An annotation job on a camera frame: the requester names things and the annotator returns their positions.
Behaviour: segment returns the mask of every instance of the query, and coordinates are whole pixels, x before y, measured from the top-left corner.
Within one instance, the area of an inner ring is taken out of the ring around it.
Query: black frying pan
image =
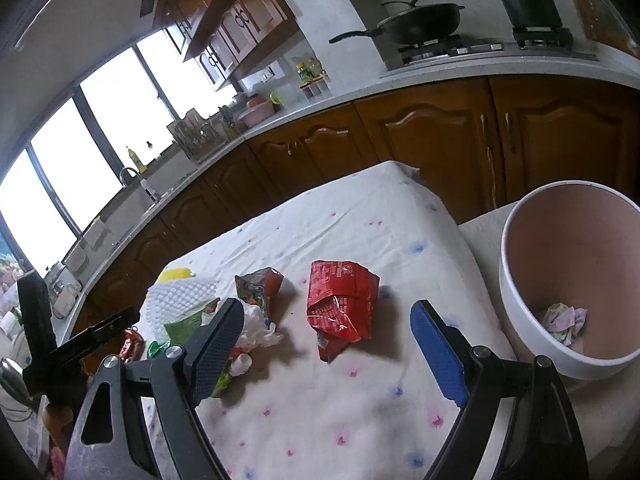
[[[329,43],[337,43],[354,36],[375,38],[380,34],[388,34],[391,40],[399,44],[421,44],[431,40],[443,40],[456,31],[460,24],[460,9],[464,9],[464,6],[433,4],[416,7],[417,1],[385,2],[382,5],[406,4],[409,8],[385,18],[376,28],[345,32],[331,38]]]

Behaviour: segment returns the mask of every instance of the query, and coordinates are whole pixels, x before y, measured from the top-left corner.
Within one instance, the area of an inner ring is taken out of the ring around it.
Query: metal screw
[[[181,353],[182,347],[178,345],[169,346],[169,348],[164,351],[164,355],[166,355],[169,359],[178,357]]]
[[[485,359],[491,355],[491,350],[482,345],[474,346],[474,355],[479,359]]]
[[[107,355],[102,361],[102,364],[105,368],[113,368],[116,364],[120,362],[120,358],[117,355]]]
[[[538,357],[536,357],[536,364],[538,366],[542,366],[543,368],[551,368],[551,365],[553,363],[551,362],[551,359],[549,359],[546,355],[539,355]]]

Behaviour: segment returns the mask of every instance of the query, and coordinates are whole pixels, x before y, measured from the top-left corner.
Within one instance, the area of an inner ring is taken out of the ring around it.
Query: pot handle
[[[344,32],[342,34],[338,34],[335,38],[331,38],[329,43],[338,43],[338,41],[346,40],[347,38],[354,38],[355,36],[366,36],[367,38],[375,38],[382,34],[381,28],[372,28],[371,30],[350,30],[349,32]]]
[[[388,4],[405,4],[408,5],[409,7],[415,7],[415,4],[418,3],[418,0],[411,0],[410,2],[404,2],[402,0],[391,0],[389,2],[384,2],[383,4],[380,4],[381,6],[385,6]]]

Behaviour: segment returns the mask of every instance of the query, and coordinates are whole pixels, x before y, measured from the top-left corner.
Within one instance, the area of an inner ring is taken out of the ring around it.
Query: bubble wrap
[[[146,294],[145,321],[158,342],[169,341],[165,323],[194,314],[216,297],[216,286],[202,278],[186,278],[152,285]]]

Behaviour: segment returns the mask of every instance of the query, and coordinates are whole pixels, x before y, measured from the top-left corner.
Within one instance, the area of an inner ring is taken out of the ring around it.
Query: white countertop
[[[73,326],[76,323],[76,319],[88,293],[127,244],[129,244],[151,219],[162,211],[164,206],[176,195],[207,171],[213,164],[220,160],[220,158],[246,140],[281,126],[282,124],[325,110],[326,108],[390,90],[448,79],[502,74],[549,74],[598,79],[640,89],[640,72],[634,72],[629,68],[629,65],[625,63],[626,58],[629,56],[617,53],[617,51],[613,52],[613,49],[608,48],[598,52],[598,56],[600,57],[599,60],[575,59],[566,56],[505,56],[455,60],[446,64],[416,68],[415,70],[402,73],[383,76],[375,75],[367,82],[363,83],[360,81],[359,85],[355,88],[332,88],[330,94],[315,97],[307,102],[298,102],[279,111],[274,116],[258,126],[251,128],[242,134],[241,137],[223,146],[222,149],[211,155],[200,164],[197,170],[165,194],[158,204],[145,213],[140,222],[116,245],[110,257],[100,264],[100,267],[98,267],[91,278],[85,283],[84,289],[69,316],[63,320],[52,318],[53,329],[56,332],[58,344],[60,345],[70,338]]]

